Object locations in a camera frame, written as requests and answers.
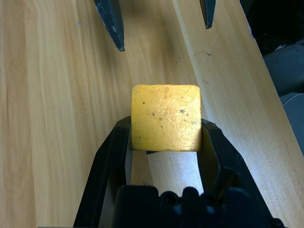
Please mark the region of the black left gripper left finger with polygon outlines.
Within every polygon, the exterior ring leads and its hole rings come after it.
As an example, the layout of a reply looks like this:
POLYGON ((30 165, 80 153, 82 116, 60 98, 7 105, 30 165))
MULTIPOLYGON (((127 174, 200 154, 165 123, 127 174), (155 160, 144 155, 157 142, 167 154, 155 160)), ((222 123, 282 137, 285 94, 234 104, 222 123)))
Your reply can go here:
POLYGON ((109 228, 118 190, 130 184, 131 117, 118 121, 95 154, 76 214, 75 228, 109 228))

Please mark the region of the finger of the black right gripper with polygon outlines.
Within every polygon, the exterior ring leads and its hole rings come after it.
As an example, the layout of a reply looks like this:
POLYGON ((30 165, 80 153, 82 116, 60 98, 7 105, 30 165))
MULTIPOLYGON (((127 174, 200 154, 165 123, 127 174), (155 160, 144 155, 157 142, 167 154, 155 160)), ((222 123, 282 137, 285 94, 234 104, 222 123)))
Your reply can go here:
POLYGON ((124 23, 119 0, 94 0, 106 31, 119 51, 124 48, 124 23))
POLYGON ((209 29, 213 24, 216 0, 200 0, 199 2, 204 18, 205 27, 206 29, 209 29))

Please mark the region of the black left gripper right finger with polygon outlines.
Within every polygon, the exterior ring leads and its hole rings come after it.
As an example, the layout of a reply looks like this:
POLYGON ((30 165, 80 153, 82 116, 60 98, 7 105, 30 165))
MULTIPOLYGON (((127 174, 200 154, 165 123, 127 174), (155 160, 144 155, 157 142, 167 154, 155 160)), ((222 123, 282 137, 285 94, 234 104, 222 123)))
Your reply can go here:
POLYGON ((220 197, 229 187, 242 188, 262 212, 272 216, 241 154, 221 129, 205 119, 201 121, 198 167, 204 192, 220 197))

